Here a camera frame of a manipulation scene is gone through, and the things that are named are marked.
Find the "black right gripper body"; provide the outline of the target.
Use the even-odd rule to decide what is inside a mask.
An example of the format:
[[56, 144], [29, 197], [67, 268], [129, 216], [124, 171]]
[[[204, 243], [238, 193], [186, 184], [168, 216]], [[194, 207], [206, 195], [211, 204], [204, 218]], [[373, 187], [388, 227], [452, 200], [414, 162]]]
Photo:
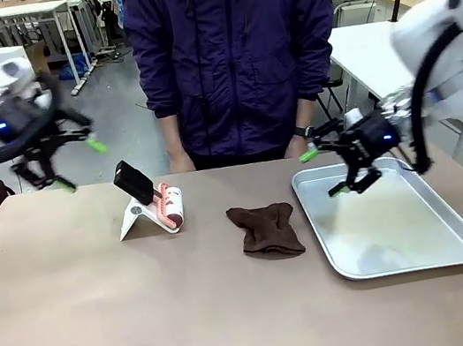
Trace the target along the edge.
[[340, 134], [343, 160], [349, 167], [371, 163], [397, 147], [399, 131], [380, 111], [373, 111]]

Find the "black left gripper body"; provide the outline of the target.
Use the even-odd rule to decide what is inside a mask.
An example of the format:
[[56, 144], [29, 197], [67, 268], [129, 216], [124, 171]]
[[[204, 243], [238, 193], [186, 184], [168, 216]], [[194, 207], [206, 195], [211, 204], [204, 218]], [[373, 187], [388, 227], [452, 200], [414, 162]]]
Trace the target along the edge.
[[28, 138], [37, 141], [45, 125], [46, 110], [33, 99], [13, 96], [0, 103], [0, 141], [8, 145]]

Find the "person's left hand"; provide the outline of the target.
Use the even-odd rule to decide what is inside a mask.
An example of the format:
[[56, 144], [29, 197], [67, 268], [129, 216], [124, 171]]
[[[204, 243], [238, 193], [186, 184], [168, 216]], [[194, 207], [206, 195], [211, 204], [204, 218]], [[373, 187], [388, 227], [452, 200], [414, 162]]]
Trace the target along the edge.
[[299, 135], [293, 135], [285, 150], [285, 158], [299, 159], [308, 150], [307, 139]]

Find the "person's right hand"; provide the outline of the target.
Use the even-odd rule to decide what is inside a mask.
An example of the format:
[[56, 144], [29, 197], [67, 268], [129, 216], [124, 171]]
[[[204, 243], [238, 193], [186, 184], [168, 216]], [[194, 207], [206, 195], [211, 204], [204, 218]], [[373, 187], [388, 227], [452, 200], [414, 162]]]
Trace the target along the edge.
[[192, 159], [182, 146], [171, 148], [168, 151], [168, 156], [171, 174], [188, 173], [196, 170]]

